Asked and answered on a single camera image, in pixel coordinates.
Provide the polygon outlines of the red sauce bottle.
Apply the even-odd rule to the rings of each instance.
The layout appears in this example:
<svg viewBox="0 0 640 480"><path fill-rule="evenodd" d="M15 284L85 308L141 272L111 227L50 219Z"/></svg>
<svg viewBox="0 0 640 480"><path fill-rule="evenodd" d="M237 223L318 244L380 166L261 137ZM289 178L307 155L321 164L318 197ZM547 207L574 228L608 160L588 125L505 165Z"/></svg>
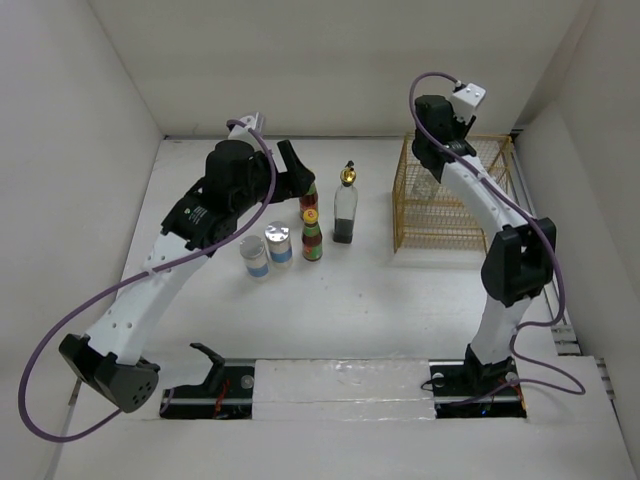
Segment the red sauce bottle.
<svg viewBox="0 0 640 480"><path fill-rule="evenodd" d="M303 230L302 230L302 253L303 257L311 262L321 259L322 249L322 232L319 226L318 212L309 208L303 213Z"/></svg>
<svg viewBox="0 0 640 480"><path fill-rule="evenodd" d="M299 198L300 217L303 217L309 209L318 210L318 192L315 183L312 183L307 193Z"/></svg>

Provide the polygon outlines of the dark oil glass bottle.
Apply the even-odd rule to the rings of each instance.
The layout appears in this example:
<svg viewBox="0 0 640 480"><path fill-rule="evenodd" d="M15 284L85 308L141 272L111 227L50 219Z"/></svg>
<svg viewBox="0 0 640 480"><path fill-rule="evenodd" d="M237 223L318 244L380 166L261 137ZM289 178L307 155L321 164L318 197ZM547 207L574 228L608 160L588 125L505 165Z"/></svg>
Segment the dark oil glass bottle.
<svg viewBox="0 0 640 480"><path fill-rule="evenodd" d="M334 196L333 241L350 244L353 239L358 191L354 183L356 171L354 162L348 161L340 173L340 185Z"/></svg>

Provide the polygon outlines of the blue-label salt jar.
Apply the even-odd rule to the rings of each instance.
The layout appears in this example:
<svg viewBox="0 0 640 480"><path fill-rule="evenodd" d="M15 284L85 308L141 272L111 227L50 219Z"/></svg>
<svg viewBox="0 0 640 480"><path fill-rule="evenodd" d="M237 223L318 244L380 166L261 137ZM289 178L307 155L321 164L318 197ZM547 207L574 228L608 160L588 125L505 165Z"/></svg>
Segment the blue-label salt jar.
<svg viewBox="0 0 640 480"><path fill-rule="evenodd" d="M273 221L264 230L272 263L277 268L289 268L293 261L290 228L282 221Z"/></svg>
<svg viewBox="0 0 640 480"><path fill-rule="evenodd" d="M239 252L249 276L256 281L264 281L269 275L269 259L263 240L256 235L243 238Z"/></svg>

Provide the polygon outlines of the clear glass bottle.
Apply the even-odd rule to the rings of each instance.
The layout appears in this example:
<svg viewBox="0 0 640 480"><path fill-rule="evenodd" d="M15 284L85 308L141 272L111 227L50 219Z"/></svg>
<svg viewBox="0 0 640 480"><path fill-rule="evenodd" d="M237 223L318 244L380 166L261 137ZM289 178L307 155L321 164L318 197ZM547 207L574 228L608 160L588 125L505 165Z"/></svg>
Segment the clear glass bottle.
<svg viewBox="0 0 640 480"><path fill-rule="evenodd" d="M433 177L428 170L421 170L417 173L412 183L409 198L419 202L432 202L439 192L441 184Z"/></svg>

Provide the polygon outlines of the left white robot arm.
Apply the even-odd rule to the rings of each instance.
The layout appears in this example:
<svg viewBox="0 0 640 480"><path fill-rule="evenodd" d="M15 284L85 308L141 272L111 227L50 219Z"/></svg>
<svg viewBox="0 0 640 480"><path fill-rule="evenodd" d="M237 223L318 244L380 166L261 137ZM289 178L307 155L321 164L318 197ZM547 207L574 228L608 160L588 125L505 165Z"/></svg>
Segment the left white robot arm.
<svg viewBox="0 0 640 480"><path fill-rule="evenodd" d="M223 140L205 161L205 174L161 223L143 264L143 277L122 290L84 334L68 334L59 352L74 373L119 410L139 409L159 383L160 366L144 346L169 305L219 242L234 237L240 217L258 203L280 203L307 193L314 174L288 140L277 148L286 166L240 140Z"/></svg>

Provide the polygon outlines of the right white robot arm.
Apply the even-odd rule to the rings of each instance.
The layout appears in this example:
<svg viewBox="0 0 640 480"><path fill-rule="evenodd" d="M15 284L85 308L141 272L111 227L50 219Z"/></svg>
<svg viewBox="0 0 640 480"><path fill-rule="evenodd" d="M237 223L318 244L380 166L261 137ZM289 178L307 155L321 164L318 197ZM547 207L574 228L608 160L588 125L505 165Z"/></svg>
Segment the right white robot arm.
<svg viewBox="0 0 640 480"><path fill-rule="evenodd" d="M553 277L549 254L556 227L549 219L531 218L510 200L467 141L471 122L456 117L451 100L422 95L411 107L414 156L462 201L490 242L481 267L487 299L480 326L463 365L444 378L457 395L476 397L497 388L512 369L510 342Z"/></svg>

